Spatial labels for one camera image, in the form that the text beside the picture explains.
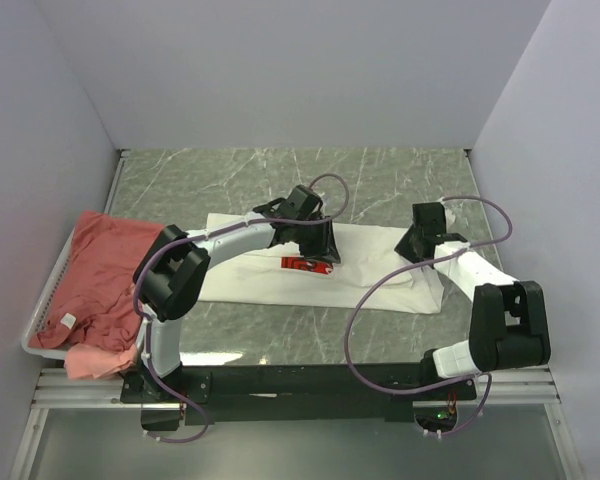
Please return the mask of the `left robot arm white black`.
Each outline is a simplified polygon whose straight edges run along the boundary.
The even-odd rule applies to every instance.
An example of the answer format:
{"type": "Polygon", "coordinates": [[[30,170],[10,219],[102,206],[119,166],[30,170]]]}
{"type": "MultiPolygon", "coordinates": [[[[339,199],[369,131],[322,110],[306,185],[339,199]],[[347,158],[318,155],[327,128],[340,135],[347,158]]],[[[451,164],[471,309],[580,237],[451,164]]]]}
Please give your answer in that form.
{"type": "Polygon", "coordinates": [[[198,301],[208,271],[242,254],[286,243],[303,258],[338,264],[332,218],[312,189],[297,185],[218,227],[184,231],[165,227],[134,273],[133,308],[141,317],[140,375],[156,401],[180,389],[182,318],[198,301]]]}

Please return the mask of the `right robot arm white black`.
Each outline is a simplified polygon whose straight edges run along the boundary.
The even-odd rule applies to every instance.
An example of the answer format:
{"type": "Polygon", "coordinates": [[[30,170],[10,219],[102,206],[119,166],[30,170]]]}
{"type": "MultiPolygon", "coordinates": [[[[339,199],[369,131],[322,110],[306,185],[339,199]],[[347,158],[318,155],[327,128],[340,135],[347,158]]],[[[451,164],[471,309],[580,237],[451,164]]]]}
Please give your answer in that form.
{"type": "Polygon", "coordinates": [[[465,237],[450,233],[441,202],[412,206],[412,224],[394,251],[446,277],[471,302],[468,338],[424,354],[418,377],[424,395],[444,397],[456,377],[548,363],[551,345],[542,287],[502,272],[465,237]]]}

